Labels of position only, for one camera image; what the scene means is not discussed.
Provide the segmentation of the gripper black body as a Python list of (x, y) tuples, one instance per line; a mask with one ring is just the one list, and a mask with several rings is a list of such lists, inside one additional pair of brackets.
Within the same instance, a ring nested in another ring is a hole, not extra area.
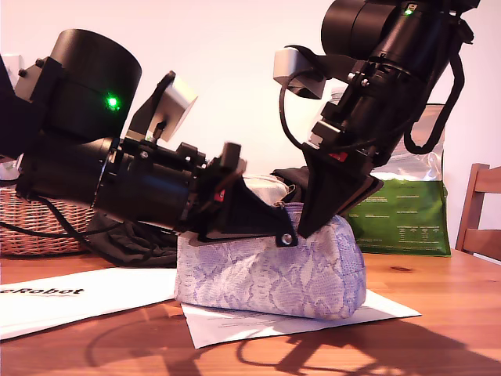
[(96, 209), (177, 232), (197, 228), (222, 206), (241, 175), (240, 151), (240, 145), (226, 143), (219, 157), (207, 161), (187, 143), (172, 151), (126, 142), (106, 166)]
[(427, 69), (396, 62), (365, 62), (338, 104), (328, 103), (305, 148), (309, 178), (324, 183), (374, 182), (405, 129), (415, 121), (427, 87)]

